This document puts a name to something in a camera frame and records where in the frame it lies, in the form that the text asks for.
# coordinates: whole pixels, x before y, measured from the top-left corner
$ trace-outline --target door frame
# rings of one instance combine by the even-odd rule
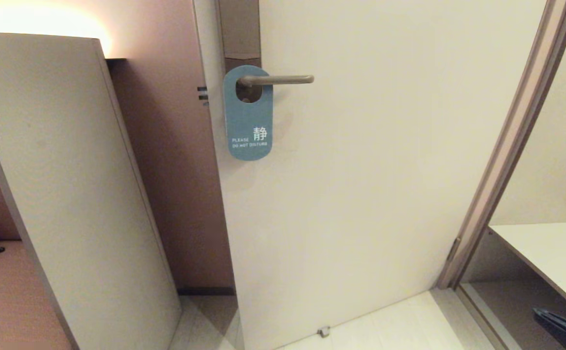
[[[547,0],[524,73],[491,158],[437,282],[460,284],[540,115],[566,48],[566,0]]]

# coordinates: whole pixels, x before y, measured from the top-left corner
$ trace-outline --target baseboard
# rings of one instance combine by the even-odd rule
[[[236,291],[231,287],[188,287],[179,288],[179,295],[235,295]]]

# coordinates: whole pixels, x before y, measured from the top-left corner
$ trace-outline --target white tile floor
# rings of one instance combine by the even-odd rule
[[[315,335],[280,350],[493,349],[452,291],[433,293],[446,312],[425,292],[340,324],[325,339]],[[243,350],[234,297],[183,297],[181,306],[184,311],[170,350]]]

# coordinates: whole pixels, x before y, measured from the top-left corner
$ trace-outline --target chinese character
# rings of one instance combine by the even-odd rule
[[[265,128],[254,128],[252,133],[255,136],[255,141],[263,141],[268,136],[268,131]]]

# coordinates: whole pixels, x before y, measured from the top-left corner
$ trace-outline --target blue door hanger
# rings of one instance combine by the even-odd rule
[[[225,76],[223,95],[227,142],[233,157],[242,161],[256,161],[272,150],[273,88],[263,86],[258,101],[243,102],[236,93],[236,83],[245,75],[269,74],[255,66],[240,66]]]

